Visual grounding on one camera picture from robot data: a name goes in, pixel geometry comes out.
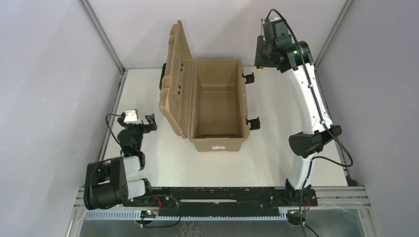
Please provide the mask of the black yellow screwdriver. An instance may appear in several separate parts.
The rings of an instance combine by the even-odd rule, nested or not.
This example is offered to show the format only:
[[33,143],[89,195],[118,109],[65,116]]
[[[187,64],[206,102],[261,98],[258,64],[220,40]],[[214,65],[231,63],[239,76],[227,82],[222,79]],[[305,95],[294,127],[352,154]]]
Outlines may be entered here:
[[[263,35],[263,18],[261,18],[261,20],[260,20],[260,35],[261,36]],[[262,66],[259,66],[257,70],[258,71],[262,71],[263,70],[263,67]]]

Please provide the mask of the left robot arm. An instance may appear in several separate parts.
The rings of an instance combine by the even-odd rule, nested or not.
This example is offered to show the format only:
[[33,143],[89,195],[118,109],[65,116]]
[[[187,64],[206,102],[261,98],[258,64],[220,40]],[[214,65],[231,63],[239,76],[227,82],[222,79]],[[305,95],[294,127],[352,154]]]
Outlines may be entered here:
[[143,136],[157,130],[155,115],[145,118],[147,123],[131,112],[119,115],[117,121],[123,129],[115,139],[121,148],[120,156],[88,164],[84,184],[84,205],[88,210],[125,205],[134,198],[151,194],[152,187],[147,178],[127,179],[129,174],[144,169]]

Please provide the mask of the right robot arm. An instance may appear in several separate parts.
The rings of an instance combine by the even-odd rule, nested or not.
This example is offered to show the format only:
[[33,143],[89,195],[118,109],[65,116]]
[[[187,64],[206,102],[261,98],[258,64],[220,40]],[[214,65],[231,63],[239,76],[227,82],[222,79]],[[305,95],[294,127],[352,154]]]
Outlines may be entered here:
[[301,117],[302,131],[289,137],[295,154],[286,189],[293,196],[304,194],[310,187],[309,173],[314,158],[324,146],[342,133],[328,114],[316,78],[308,44],[293,43],[291,36],[278,38],[279,47],[259,35],[254,65],[257,69],[276,68],[291,86]]

